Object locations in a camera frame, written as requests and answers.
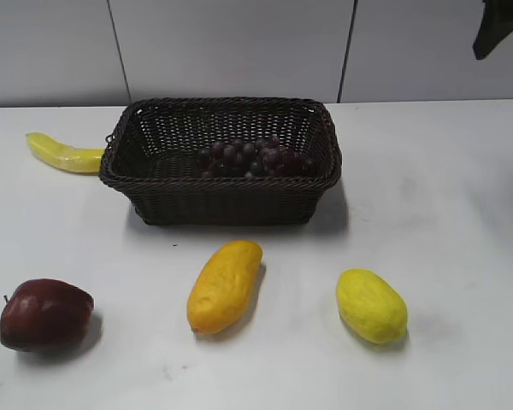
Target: grape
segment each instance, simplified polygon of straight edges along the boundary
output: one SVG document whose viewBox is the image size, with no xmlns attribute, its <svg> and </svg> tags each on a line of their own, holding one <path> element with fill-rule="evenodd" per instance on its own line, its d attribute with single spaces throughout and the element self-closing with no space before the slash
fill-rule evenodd
<svg viewBox="0 0 513 410">
<path fill-rule="evenodd" d="M 264 156 L 266 156 L 266 154 L 270 152 L 270 148 L 262 148 L 259 152 L 258 152 L 258 155 L 261 157 L 261 158 L 264 158 Z"/>
<path fill-rule="evenodd" d="M 243 146 L 243 155 L 247 158 L 247 159 L 252 159 L 255 154 L 257 153 L 257 149 L 255 148 L 255 144 L 253 143 L 246 143 L 244 146 Z"/>
<path fill-rule="evenodd" d="M 261 177 L 264 175 L 264 166 L 259 161 L 253 161 L 249 165 L 249 171 L 256 177 Z"/>
<path fill-rule="evenodd" d="M 211 163 L 211 150 L 208 148 L 199 149 L 196 154 L 196 165 L 206 168 Z"/>
<path fill-rule="evenodd" d="M 236 155 L 236 159 L 233 160 L 233 165 L 235 167 L 242 167 L 244 164 L 245 164 L 245 158 L 243 157 L 243 154 L 239 152 Z"/>
<path fill-rule="evenodd" d="M 315 174 L 317 173 L 317 163 L 313 158 L 306 158 L 304 160 L 303 164 L 303 172 L 304 175 L 308 177 L 315 177 Z"/>
<path fill-rule="evenodd" d="M 302 156 L 295 151 L 288 150 L 281 156 L 283 174 L 287 176 L 300 175 L 302 173 Z"/>
<path fill-rule="evenodd" d="M 277 149 L 271 149 L 263 158 L 264 165 L 273 169 L 279 164 L 280 158 L 280 152 Z"/>
<path fill-rule="evenodd" d="M 240 152 L 244 147 L 243 139 L 236 138 L 232 141 L 232 146 L 236 149 L 236 151 Z"/>
<path fill-rule="evenodd" d="M 269 138 L 269 140 L 266 142 L 266 146 L 268 148 L 277 148 L 281 144 L 280 138 L 277 135 L 273 135 Z"/>
<path fill-rule="evenodd" d="M 264 138 L 258 138 L 255 141 L 255 147 L 257 151 L 260 151 L 262 148 L 266 146 L 266 140 Z"/>
<path fill-rule="evenodd" d="M 226 145 L 222 141 L 217 141 L 216 143 L 214 143 L 211 147 L 211 154 L 213 155 L 213 158 L 215 158 L 216 160 L 222 158 L 225 146 Z"/>
<path fill-rule="evenodd" d="M 276 177 L 282 177 L 285 175 L 285 165 L 283 164 L 279 164 L 276 168 L 275 168 L 275 176 Z"/>
<path fill-rule="evenodd" d="M 224 161 L 232 163 L 235 161 L 236 155 L 236 149 L 233 147 L 233 145 L 227 145 L 224 147 L 224 153 L 222 154 Z"/>
<path fill-rule="evenodd" d="M 219 162 L 215 166 L 215 176 L 226 177 L 228 175 L 228 167 L 224 162 Z"/>
</svg>

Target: basket rim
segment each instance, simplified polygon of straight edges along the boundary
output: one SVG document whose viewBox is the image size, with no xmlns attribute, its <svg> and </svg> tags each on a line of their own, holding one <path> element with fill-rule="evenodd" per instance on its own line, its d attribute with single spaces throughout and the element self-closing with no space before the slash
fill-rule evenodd
<svg viewBox="0 0 513 410">
<path fill-rule="evenodd" d="M 169 177 L 163 179 L 140 178 L 127 175 L 120 175 L 112 170 L 112 162 L 115 152 L 121 143 L 122 137 L 128 121 L 133 113 L 148 105 L 192 105 L 205 103 L 208 105 L 218 105 L 223 103 L 244 103 L 249 105 L 260 105 L 263 103 L 285 103 L 301 104 L 306 108 L 315 109 L 324 122 L 326 132 L 323 137 L 328 139 L 331 145 L 332 163 L 328 171 L 319 177 L 264 177 L 247 179 L 244 177 L 221 177 L 212 179 L 202 179 L 197 177 Z M 342 155 L 340 153 L 338 139 L 333 120 L 330 113 L 322 102 L 307 98 L 288 98 L 288 97 L 205 97 L 205 98 L 152 98 L 140 100 L 128 105 L 113 131 L 106 138 L 107 147 L 101 160 L 99 178 L 112 188 L 126 188 L 125 184 L 131 185 L 129 191 L 133 190 L 190 190 L 191 188 L 205 190 L 217 190 L 228 188 L 265 188 L 281 190 L 325 190 L 335 185 L 341 174 Z"/>
</svg>

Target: wall seam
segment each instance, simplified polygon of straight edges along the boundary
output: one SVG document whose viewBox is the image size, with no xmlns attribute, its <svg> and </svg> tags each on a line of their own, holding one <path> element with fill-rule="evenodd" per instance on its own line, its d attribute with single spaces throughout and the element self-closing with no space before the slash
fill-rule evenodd
<svg viewBox="0 0 513 410">
<path fill-rule="evenodd" d="M 112 15 L 112 6 L 110 6 L 110 0 L 106 0 L 106 4 L 109 8 L 110 22 L 112 23 L 112 30 L 114 31 L 114 40 L 116 42 L 116 49 L 118 51 L 118 57 L 120 58 L 121 73 L 123 74 L 123 81 L 126 85 L 127 100 L 131 104 L 131 92 L 129 90 L 129 83 L 127 82 L 126 66 L 123 62 L 123 56 L 121 55 L 120 42 L 118 41 L 118 33 L 116 31 L 116 24 L 114 22 L 114 16 Z"/>
<path fill-rule="evenodd" d="M 342 102 L 342 93 L 344 92 L 344 81 L 345 81 L 345 73 L 348 67 L 348 57 L 350 56 L 350 48 L 351 48 L 351 40 L 353 39 L 353 28 L 356 25 L 356 14 L 357 14 L 357 5 L 359 0 L 353 0 L 353 10 L 351 11 L 351 20 L 350 20 L 350 30 L 348 31 L 348 39 L 345 43 L 345 53 L 344 53 L 344 62 L 342 64 L 342 74 L 340 75 L 340 84 L 339 84 L 339 93 L 336 97 L 336 102 Z"/>
</svg>

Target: yellow fruit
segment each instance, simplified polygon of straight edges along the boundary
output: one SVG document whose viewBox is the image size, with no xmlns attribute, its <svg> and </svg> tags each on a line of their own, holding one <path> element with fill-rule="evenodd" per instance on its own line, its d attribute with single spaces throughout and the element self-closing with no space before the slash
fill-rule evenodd
<svg viewBox="0 0 513 410">
<path fill-rule="evenodd" d="M 404 336 L 408 313 L 403 298 L 371 271 L 342 273 L 336 299 L 342 319 L 369 342 L 389 343 Z"/>
<path fill-rule="evenodd" d="M 250 241 L 230 242 L 209 259 L 188 298 L 192 331 L 217 333 L 243 316 L 261 259 L 261 247 Z"/>
<path fill-rule="evenodd" d="M 55 168 L 71 173 L 98 173 L 104 149 L 80 149 L 58 143 L 40 132 L 27 134 L 34 156 Z"/>
</svg>

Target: white wall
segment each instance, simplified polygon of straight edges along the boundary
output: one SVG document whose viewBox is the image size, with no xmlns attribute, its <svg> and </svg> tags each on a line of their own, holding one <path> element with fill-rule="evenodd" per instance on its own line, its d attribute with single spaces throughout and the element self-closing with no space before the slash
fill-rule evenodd
<svg viewBox="0 0 513 410">
<path fill-rule="evenodd" d="M 105 0 L 0 0 L 0 106 L 126 103 Z"/>
<path fill-rule="evenodd" d="M 133 100 L 333 102 L 353 0 L 110 0 Z M 513 34 L 471 45 L 481 0 L 359 0 L 343 102 L 513 97 Z M 124 105 L 107 0 L 0 0 L 0 106 Z"/>
<path fill-rule="evenodd" d="M 111 0 L 133 99 L 336 101 L 352 0 Z"/>
<path fill-rule="evenodd" d="M 482 0 L 359 0 L 343 102 L 513 98 L 513 33 L 485 60 Z"/>
</svg>

